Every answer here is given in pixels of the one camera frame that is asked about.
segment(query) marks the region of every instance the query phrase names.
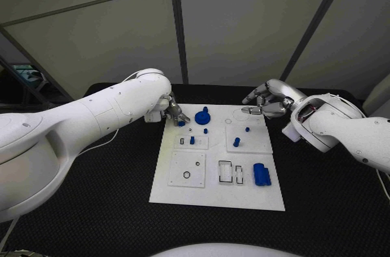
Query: blue part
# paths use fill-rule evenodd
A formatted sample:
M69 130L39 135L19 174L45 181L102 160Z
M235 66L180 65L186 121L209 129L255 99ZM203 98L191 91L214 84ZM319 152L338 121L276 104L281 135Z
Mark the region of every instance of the blue part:
M271 177L268 168L263 167L262 163L256 163L253 165L253 173L255 173L255 184L259 186L271 185Z
M203 111L199 112L196 115L194 115L196 119L196 123L200 124L200 125L207 125L207 123L210 122L210 115L209 115L209 109L207 107L203 108Z
M236 139L235 139L233 146L235 146L235 147L237 147L237 146L239 146L239 144L240 144L240 138L236 138Z

